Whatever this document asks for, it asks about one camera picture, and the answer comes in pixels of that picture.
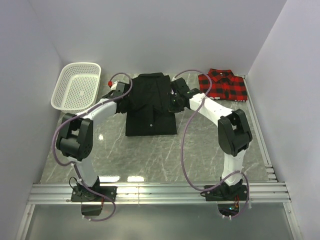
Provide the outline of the black long sleeve shirt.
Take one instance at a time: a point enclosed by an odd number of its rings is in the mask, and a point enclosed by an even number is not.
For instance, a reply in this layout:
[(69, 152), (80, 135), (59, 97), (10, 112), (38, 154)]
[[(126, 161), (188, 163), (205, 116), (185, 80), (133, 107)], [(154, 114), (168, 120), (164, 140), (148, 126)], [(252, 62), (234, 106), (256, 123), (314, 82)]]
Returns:
[(127, 137), (177, 134), (176, 117), (169, 112), (171, 79), (162, 72), (142, 73), (132, 79), (129, 99), (132, 110), (126, 112)]

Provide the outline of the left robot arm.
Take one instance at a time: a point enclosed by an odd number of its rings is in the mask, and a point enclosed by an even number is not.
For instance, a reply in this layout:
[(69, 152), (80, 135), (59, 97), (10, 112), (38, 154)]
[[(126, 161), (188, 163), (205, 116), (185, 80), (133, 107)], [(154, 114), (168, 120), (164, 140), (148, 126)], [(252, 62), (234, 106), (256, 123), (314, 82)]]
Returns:
[(103, 120), (126, 110), (129, 91), (111, 90), (90, 108), (76, 114), (66, 113), (53, 135), (51, 147), (55, 161), (63, 167), (71, 165), (76, 173), (76, 195), (89, 201), (105, 197), (100, 178), (90, 158), (94, 128)]

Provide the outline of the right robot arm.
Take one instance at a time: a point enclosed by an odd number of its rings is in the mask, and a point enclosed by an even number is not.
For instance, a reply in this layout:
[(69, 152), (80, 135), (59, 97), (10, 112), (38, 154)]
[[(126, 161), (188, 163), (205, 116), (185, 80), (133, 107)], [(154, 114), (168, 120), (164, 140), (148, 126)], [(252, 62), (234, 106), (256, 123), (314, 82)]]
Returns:
[[(188, 108), (193, 114), (184, 128), (180, 144), (180, 163), (185, 180), (190, 187), (199, 192), (209, 192), (220, 187), (220, 194), (226, 200), (233, 199), (238, 194), (237, 184), (247, 179), (243, 173), (243, 161), (250, 142), (252, 132), (246, 113), (242, 109), (232, 110), (201, 93), (198, 89), (186, 91), (171, 91), (171, 102), (174, 110)], [(217, 126), (218, 144), (224, 153), (224, 167), (221, 180), (209, 188), (199, 188), (189, 179), (185, 169), (184, 144), (187, 129), (193, 118), (200, 114)]]

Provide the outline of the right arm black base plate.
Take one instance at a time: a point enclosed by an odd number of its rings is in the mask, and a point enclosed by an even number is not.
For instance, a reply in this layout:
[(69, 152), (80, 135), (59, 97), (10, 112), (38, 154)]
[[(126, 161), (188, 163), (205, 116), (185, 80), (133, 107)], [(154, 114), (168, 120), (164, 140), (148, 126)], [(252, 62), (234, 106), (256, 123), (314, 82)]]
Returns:
[(200, 195), (205, 197), (207, 202), (245, 201), (248, 192), (247, 186), (243, 184), (233, 186), (222, 184), (211, 191), (202, 191)]

